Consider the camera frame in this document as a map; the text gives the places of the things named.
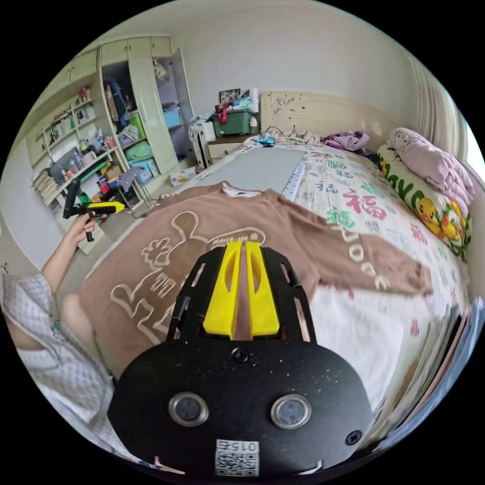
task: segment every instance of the teal container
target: teal container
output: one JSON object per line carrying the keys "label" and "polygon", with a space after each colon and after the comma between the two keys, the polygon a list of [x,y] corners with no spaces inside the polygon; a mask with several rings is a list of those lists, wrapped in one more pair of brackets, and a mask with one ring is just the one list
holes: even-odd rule
{"label": "teal container", "polygon": [[249,127],[249,120],[254,113],[249,110],[228,111],[226,113],[226,122],[221,123],[217,113],[212,115],[212,122],[214,123],[214,131],[216,136],[228,135],[249,135],[251,133]]}
{"label": "teal container", "polygon": [[153,152],[146,140],[133,145],[125,150],[125,157],[128,162],[139,162],[147,158],[153,158]]}

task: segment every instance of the pillow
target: pillow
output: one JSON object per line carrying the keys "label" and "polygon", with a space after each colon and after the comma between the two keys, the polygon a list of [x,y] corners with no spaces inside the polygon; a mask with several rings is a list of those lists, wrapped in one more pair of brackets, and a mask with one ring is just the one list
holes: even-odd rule
{"label": "pillow", "polygon": [[475,191],[467,171],[453,155],[407,128],[391,130],[389,142],[412,172],[455,201],[464,218],[468,216]]}

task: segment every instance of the bed headboard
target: bed headboard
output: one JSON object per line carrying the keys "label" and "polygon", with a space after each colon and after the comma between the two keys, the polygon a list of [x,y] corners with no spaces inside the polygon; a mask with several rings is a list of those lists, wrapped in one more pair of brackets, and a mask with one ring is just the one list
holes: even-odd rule
{"label": "bed headboard", "polygon": [[261,129],[275,126],[287,133],[310,130],[327,136],[344,130],[365,131],[367,147],[377,150],[393,128],[406,127],[383,111],[356,101],[327,94],[301,91],[264,91],[261,93]]}

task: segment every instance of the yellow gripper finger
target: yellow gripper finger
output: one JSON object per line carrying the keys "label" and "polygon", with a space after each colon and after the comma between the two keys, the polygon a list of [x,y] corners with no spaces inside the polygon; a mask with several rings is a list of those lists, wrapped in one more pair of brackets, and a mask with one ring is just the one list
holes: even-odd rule
{"label": "yellow gripper finger", "polygon": [[251,337],[276,335],[279,332],[278,314],[258,242],[246,242],[246,261]]}
{"label": "yellow gripper finger", "polygon": [[241,241],[228,242],[206,312],[203,328],[211,335],[234,340],[241,260]]}
{"label": "yellow gripper finger", "polygon": [[88,204],[88,208],[96,212],[96,209],[113,208],[113,214],[121,212],[125,206],[121,202],[93,202]]}

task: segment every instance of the pink clothing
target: pink clothing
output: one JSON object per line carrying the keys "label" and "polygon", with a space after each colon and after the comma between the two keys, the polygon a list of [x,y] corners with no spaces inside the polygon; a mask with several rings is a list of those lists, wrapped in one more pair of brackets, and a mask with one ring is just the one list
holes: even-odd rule
{"label": "pink clothing", "polygon": [[465,167],[453,155],[407,128],[391,130],[389,142],[411,171],[455,201],[464,218],[468,216],[475,190]]}
{"label": "pink clothing", "polygon": [[335,135],[329,135],[323,139],[329,147],[349,152],[359,152],[369,141],[369,135],[362,131],[342,131]]}

